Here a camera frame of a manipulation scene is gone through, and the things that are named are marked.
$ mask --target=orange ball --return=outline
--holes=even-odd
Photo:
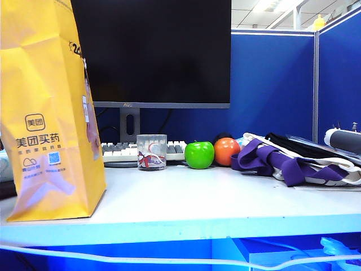
[[[233,138],[224,137],[214,144],[214,159],[220,165],[231,165],[231,155],[238,154],[241,147]]]

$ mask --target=white desk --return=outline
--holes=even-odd
[[[107,168],[107,192],[90,218],[12,222],[0,201],[0,242],[111,244],[361,231],[361,192],[287,188],[229,168]]]

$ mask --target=yellow paper bag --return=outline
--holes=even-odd
[[[14,171],[8,221],[90,216],[105,190],[70,0],[1,0],[1,140]]]

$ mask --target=monitor screen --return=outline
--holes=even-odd
[[[72,0],[96,106],[227,108],[231,0]]]

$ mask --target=purple strap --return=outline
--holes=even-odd
[[[239,154],[231,156],[231,168],[236,171],[254,170],[261,176],[272,176],[274,169],[281,169],[287,186],[299,185],[306,182],[306,177],[323,179],[326,181],[340,181],[348,172],[336,165],[328,165],[319,171],[308,165],[312,161],[305,158],[290,158],[272,146],[258,145],[263,143],[254,139]]]

